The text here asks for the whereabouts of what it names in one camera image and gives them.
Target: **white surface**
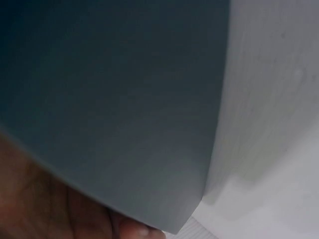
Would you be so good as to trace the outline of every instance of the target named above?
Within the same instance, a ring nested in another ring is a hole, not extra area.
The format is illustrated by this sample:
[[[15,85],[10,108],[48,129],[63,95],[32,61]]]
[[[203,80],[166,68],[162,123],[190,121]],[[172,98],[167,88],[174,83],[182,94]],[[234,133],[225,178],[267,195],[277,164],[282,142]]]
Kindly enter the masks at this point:
[[[197,220],[190,217],[177,235],[165,233],[166,239],[218,239]]]
[[[319,1],[233,0],[207,195],[220,239],[319,238]]]

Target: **fingernail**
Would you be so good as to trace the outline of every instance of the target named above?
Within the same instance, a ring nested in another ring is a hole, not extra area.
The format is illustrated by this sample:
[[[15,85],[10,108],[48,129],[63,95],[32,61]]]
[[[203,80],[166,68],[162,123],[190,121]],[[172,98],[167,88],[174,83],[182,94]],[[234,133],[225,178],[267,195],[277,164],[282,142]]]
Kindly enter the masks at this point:
[[[142,226],[140,229],[139,229],[139,235],[142,236],[142,237],[146,237],[148,234],[150,233],[150,230],[148,229],[147,226]]]

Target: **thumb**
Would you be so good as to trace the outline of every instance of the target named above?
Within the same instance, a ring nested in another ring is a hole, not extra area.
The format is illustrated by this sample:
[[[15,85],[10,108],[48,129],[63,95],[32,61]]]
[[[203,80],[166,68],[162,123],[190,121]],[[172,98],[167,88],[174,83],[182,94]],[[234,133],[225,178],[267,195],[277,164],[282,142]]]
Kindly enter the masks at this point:
[[[165,239],[163,232],[132,219],[125,218],[119,225],[120,239]]]

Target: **hand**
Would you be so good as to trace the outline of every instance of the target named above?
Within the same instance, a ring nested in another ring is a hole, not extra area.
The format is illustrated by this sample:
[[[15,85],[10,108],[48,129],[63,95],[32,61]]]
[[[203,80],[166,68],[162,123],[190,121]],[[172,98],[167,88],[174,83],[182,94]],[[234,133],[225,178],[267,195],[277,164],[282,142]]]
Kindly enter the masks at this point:
[[[165,235],[68,187],[0,135],[0,238],[165,239]]]

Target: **skin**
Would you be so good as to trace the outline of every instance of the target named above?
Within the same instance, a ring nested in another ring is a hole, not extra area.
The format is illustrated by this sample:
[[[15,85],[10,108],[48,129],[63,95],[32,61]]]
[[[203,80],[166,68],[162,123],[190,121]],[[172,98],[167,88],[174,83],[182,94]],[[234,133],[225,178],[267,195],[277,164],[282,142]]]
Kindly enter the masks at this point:
[[[0,134],[1,239],[165,239],[45,172]]]

